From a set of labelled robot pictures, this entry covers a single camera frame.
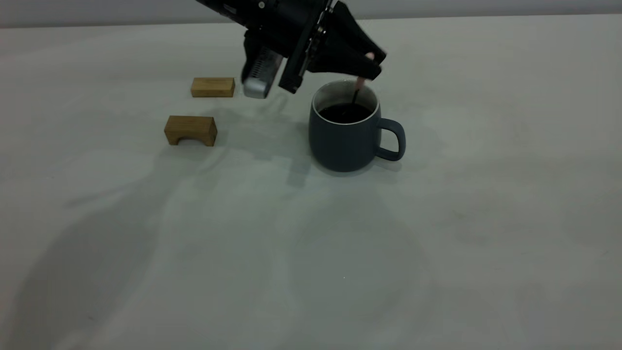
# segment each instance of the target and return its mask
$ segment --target gray wall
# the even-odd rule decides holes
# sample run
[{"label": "gray wall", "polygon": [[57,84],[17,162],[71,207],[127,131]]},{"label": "gray wall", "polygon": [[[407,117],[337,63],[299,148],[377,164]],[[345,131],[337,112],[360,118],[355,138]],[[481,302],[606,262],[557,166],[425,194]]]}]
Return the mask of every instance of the gray wall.
[{"label": "gray wall", "polygon": [[[622,12],[622,0],[346,0],[357,18]],[[0,0],[0,27],[218,22],[194,0]]]}]

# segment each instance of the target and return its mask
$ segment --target rectangular wooden block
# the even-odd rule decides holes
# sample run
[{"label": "rectangular wooden block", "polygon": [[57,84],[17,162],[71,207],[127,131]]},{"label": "rectangular wooden block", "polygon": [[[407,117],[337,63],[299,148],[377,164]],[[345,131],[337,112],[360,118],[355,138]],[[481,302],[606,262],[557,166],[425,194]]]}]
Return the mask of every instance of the rectangular wooden block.
[{"label": "rectangular wooden block", "polygon": [[195,78],[192,82],[192,97],[233,97],[234,78]]}]

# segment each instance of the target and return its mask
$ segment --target dark blue mug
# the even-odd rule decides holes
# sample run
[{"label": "dark blue mug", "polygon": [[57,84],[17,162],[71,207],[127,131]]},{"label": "dark blue mug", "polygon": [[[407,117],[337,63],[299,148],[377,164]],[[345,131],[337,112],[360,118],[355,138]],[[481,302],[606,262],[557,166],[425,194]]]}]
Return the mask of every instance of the dark blue mug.
[{"label": "dark blue mug", "polygon": [[[389,161],[402,159],[406,152],[406,134],[398,122],[382,119],[376,94],[365,86],[358,94],[356,104],[371,112],[360,120],[342,124],[324,118],[326,108],[351,103],[355,81],[341,80],[324,85],[313,97],[309,119],[309,143],[317,161],[332,171],[350,172],[363,169],[374,157]],[[398,152],[380,147],[382,129],[397,136]]]}]

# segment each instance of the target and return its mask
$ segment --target tabletop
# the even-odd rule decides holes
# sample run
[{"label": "tabletop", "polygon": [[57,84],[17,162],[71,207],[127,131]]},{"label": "tabletop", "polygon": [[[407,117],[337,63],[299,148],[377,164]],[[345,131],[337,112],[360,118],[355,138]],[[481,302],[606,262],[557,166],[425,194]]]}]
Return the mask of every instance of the tabletop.
[{"label": "tabletop", "polygon": [[1,30],[0,348],[622,348],[622,16],[361,25],[408,145],[350,174],[307,143],[341,75],[191,97],[241,26]]}]

